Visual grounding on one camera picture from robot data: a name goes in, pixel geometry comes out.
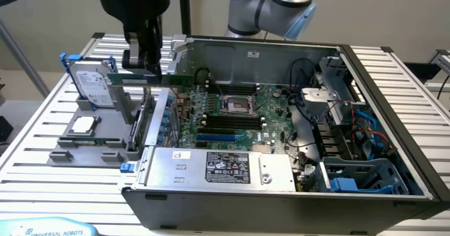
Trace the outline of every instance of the aluminum extrusion table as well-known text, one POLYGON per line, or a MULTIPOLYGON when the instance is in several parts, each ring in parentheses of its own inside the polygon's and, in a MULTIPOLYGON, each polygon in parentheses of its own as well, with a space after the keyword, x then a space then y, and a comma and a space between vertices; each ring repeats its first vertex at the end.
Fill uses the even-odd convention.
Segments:
MULTIPOLYGON (((169 47, 171 37, 165 37, 164 72, 171 61, 169 47)), ((106 34, 89 41, 81 54, 104 58, 113 55, 120 63, 125 48, 122 36, 106 34)), ((352 49, 450 187, 450 120, 446 109, 392 53, 386 53, 379 47, 353 46, 352 49)), ((132 98, 141 97, 138 88, 126 88, 125 91, 132 98)), ((74 86, 64 75, 0 158, 0 219, 66 217, 90 223, 100 234, 108 236, 197 235, 193 232, 149 231, 140 225, 116 186, 120 177, 124 177, 118 170, 52 168, 45 165, 57 136, 62 134, 77 108, 76 97, 74 86)), ((216 232, 203 234, 228 235, 216 232)), ((380 235, 450 236, 450 211, 426 221, 406 220, 380 235)))

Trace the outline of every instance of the metal chassis panel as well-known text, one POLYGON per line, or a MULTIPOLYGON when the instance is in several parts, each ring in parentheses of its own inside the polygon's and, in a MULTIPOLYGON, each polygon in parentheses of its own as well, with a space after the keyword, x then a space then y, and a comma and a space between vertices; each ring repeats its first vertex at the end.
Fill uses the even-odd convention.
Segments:
MULTIPOLYGON (((201 36, 192 36, 193 40, 196 38, 204 38, 201 36)), ((264 40, 248 40, 248 39, 228 39, 228 38, 220 38, 220 37, 207 37, 208 40, 223 40, 223 41, 243 41, 243 42, 256 42, 263 43, 264 40)), ((263 231, 263 232, 305 232, 305 233, 341 233, 341 234, 353 234, 356 233, 368 233, 368 234, 376 234, 379 233, 387 226, 388 223, 391 223, 392 220, 396 220, 396 222, 400 222, 403 219, 407 218, 416 218, 416 219, 426 219, 430 218, 434 214, 436 214, 440 211, 444 211, 450 208, 450 200, 447 199, 447 195, 450 194, 448 189, 440 180, 434 168, 431 167, 418 145, 415 144, 412 137, 407 130, 404 129, 404 125, 399 120, 399 117, 392 111, 392 108, 390 104, 387 103, 387 100, 380 93, 372 78, 368 75, 367 70, 364 69, 364 66, 361 65, 360 60, 357 59, 351 47, 348 45, 332 45, 332 44, 312 44, 312 43, 304 43, 304 42, 275 42, 269 41, 268 43, 280 43, 280 44, 289 44, 289 45, 313 45, 317 47, 336 47, 339 49, 339 52, 341 55, 344 55, 347 64, 351 65, 355 79, 357 80, 359 86, 364 89, 364 95, 367 95, 371 99, 373 99, 371 102, 378 109, 378 112, 382 115, 382 118, 384 119, 384 123, 388 127, 388 129, 392 132, 394 137, 398 140, 399 146, 402 150, 406 153, 406 156, 408 160, 412 163, 414 168, 418 171, 418 174, 420 178, 426 182, 426 187, 431 191, 432 196, 436 198, 428 197, 428 200, 408 200, 408 198, 396 199, 390 196, 383 197, 360 197, 360 196, 327 196, 325 202, 329 202, 327 206, 321 207, 320 212, 329 213, 333 208, 339 207, 339 210, 343 210, 339 212, 339 216, 343 221, 349 220, 352 218, 352 221, 355 221, 355 218, 359 218, 361 214, 357 215, 359 212, 364 213, 367 217, 378 216, 376 219, 376 225, 372 223, 364 224, 365 220, 357 221, 357 223, 363 224, 363 227, 353 228, 353 224, 344 225, 343 223, 331 224, 328 219, 320 219, 323 218, 319 214, 313 216, 312 212, 309 212, 309 215, 304 214, 304 211, 292 211, 289 217, 285 216, 285 214, 276 213, 276 209, 281 210, 284 209, 284 206, 288 207, 304 207, 308 204, 313 203, 313 206, 308 207, 307 210, 312 209, 312 207, 320 207, 320 203, 323 200, 316 201, 317 195, 311 194, 311 196, 307 195, 288 195, 285 193, 203 193, 196 192, 195 190, 169 190, 169 189, 156 189, 144 187, 142 185, 134 184, 132 188, 124 188, 122 189, 122 196, 129 203, 129 206, 133 210, 133 212, 137 214, 137 217, 145 218, 140 222, 142 225, 151 229, 155 228, 169 228, 169 229, 180 229, 180 230, 241 230, 241 231, 263 231), (232 214, 229 212, 229 207, 223 206, 223 201, 229 199, 232 202, 237 202, 237 199, 233 197, 235 195, 239 195, 240 197, 247 197, 247 202, 243 202, 241 208, 239 209, 239 212, 232 217, 232 214), (280 198, 284 203, 276 203, 276 198, 280 198), (403 205, 398 205, 398 203, 403 204, 408 203, 408 201, 414 203, 414 205, 404 207, 403 205), (272 215, 277 218, 283 218, 281 221, 288 221, 289 218, 295 217, 297 220, 304 220, 307 223, 301 222, 289 222, 283 223, 279 222, 276 225, 271 224, 269 221, 264 221, 267 218, 267 215, 261 212, 255 212, 252 215, 252 220, 261 221, 260 223, 251 224, 251 223, 240 223, 239 221, 245 221, 245 217, 243 217, 243 214, 245 214, 247 210, 257 211, 260 203, 264 203, 264 206, 269 207, 272 210, 272 215), (216 205, 216 209, 211 210, 211 205, 216 205), (380 205, 383 208, 384 214, 396 214, 396 216, 392 216, 384 221, 386 216, 376 215, 376 207, 380 205), (189 211, 191 217, 195 217, 196 220, 188 220, 185 217, 180 216, 177 217, 173 214, 173 211, 189 211), (225 214, 225 217, 228 218, 228 221, 231 221, 232 227, 228 226, 228 224, 220 224, 215 221, 215 218, 211 218, 211 214, 213 211, 225 214), (316 227, 311 227, 312 221, 308 221, 309 218, 313 218, 315 222, 319 222, 321 224, 327 224, 327 228, 320 230, 313 230, 316 227)), ((373 62, 376 61, 388 61, 388 56, 376 57, 373 62)), ((387 66, 395 67, 395 63, 387 63, 387 66)))

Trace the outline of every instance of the robotic arm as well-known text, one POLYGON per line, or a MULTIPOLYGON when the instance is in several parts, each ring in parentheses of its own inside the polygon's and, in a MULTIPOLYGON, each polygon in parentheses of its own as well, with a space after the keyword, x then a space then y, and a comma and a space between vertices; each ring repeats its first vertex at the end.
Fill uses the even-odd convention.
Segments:
MULTIPOLYGON (((0 7, 17 0, 0 0, 0 7)), ((161 81, 161 15, 169 0, 100 0, 104 11, 122 23, 129 50, 122 68, 161 81)), ((305 29, 315 11, 312 0, 231 0, 229 37, 253 37, 260 30, 293 40, 305 29)))
POLYGON ((260 30, 295 40, 315 13, 312 0, 229 0, 227 37, 257 37, 260 30))

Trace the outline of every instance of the power supply label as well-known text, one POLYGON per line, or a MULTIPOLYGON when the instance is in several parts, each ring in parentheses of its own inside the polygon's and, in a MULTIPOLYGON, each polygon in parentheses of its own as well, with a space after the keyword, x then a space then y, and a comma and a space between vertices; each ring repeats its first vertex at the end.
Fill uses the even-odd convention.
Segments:
POLYGON ((207 182, 249 184, 249 163, 247 153, 207 152, 207 182))

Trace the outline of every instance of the black ram slot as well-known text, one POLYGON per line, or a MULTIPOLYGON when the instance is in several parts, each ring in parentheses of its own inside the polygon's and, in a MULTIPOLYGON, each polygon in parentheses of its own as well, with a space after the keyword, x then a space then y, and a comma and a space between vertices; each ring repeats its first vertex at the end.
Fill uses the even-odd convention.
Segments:
POLYGON ((239 120, 239 121, 257 121, 260 120, 260 117, 245 117, 245 116, 208 116, 207 119, 212 120, 239 120))
POLYGON ((247 125, 247 124, 205 124, 207 128, 223 128, 223 129, 235 129, 235 130, 261 130, 260 125, 247 125))
POLYGON ((212 128, 199 128, 196 129, 197 133, 207 133, 207 134, 224 134, 224 135, 233 135, 233 130, 224 130, 224 129, 212 129, 212 128))
POLYGON ((255 92, 256 92, 255 85, 248 86, 248 85, 212 84, 208 88, 209 94, 252 95, 255 92))
POLYGON ((205 119, 207 128, 261 130, 259 117, 241 116, 208 116, 205 119))

